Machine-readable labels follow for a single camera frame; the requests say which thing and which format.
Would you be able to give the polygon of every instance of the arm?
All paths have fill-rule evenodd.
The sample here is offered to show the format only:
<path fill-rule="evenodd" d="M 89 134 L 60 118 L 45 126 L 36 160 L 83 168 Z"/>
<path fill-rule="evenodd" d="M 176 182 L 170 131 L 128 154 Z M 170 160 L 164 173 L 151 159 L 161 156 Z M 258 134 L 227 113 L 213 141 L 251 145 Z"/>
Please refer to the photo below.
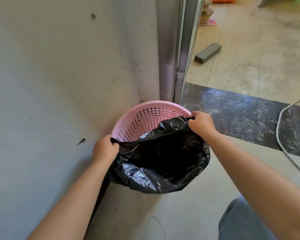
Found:
<path fill-rule="evenodd" d="M 278 239 L 300 239 L 300 190 L 278 172 L 214 128 L 209 114 L 195 111 L 189 127 L 204 139 L 233 183 Z"/>
<path fill-rule="evenodd" d="M 112 145 L 110 135 L 97 141 L 91 166 L 40 222 L 28 240 L 83 239 L 101 183 L 118 151 L 119 145 Z"/>

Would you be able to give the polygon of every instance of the thin string on floor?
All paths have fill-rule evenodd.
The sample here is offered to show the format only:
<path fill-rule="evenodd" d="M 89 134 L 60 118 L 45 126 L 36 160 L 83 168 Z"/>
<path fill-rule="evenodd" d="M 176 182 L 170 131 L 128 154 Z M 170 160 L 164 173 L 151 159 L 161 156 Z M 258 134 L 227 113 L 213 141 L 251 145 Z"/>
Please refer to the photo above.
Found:
<path fill-rule="evenodd" d="M 297 101 L 295 101 L 294 103 L 288 105 L 287 107 L 285 107 L 283 110 L 281 110 L 279 117 L 278 117 L 278 122 L 277 122 L 277 126 L 275 129 L 275 138 L 277 140 L 277 143 L 279 144 L 281 150 L 283 151 L 283 153 L 287 156 L 287 158 L 292 162 L 292 164 L 300 171 L 300 166 L 292 159 L 292 157 L 288 154 L 288 152 L 286 151 L 286 149 L 284 149 L 283 145 L 281 144 L 280 140 L 279 140 L 279 127 L 280 127 L 280 121 L 281 121 L 281 117 L 282 114 L 285 110 L 287 110 L 288 108 L 290 108 L 291 106 L 295 105 L 296 103 L 300 102 L 300 99 L 298 99 Z"/>

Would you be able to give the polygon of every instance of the forearm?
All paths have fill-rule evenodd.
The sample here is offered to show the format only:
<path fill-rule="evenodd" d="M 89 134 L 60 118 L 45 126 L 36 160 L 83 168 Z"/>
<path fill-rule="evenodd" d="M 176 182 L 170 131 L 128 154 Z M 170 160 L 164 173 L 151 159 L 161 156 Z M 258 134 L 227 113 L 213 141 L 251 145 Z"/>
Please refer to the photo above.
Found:
<path fill-rule="evenodd" d="M 299 189 L 224 135 L 212 133 L 205 140 L 240 193 L 277 238 L 300 234 Z"/>
<path fill-rule="evenodd" d="M 95 160 L 28 239 L 83 239 L 108 168 Z"/>

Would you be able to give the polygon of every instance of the black plastic bag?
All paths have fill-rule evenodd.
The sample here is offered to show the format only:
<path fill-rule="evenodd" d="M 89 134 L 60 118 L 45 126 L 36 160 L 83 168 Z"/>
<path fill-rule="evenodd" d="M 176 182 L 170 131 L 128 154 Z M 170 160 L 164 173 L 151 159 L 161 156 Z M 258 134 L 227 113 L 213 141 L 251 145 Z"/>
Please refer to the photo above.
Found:
<path fill-rule="evenodd" d="M 120 142 L 109 172 L 114 183 L 148 194 L 184 189 L 210 161 L 209 146 L 183 116 L 161 121 L 139 140 Z"/>

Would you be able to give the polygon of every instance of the black marble threshold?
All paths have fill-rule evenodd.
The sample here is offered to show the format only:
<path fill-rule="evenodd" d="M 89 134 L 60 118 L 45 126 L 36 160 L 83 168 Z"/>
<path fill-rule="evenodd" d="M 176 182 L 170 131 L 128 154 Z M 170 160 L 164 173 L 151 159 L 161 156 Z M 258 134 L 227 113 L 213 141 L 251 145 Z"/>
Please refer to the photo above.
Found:
<path fill-rule="evenodd" d="M 220 133 L 280 150 L 276 123 L 286 103 L 186 83 L 181 106 L 211 114 Z M 283 113 L 279 139 L 288 153 L 300 156 L 300 106 Z"/>

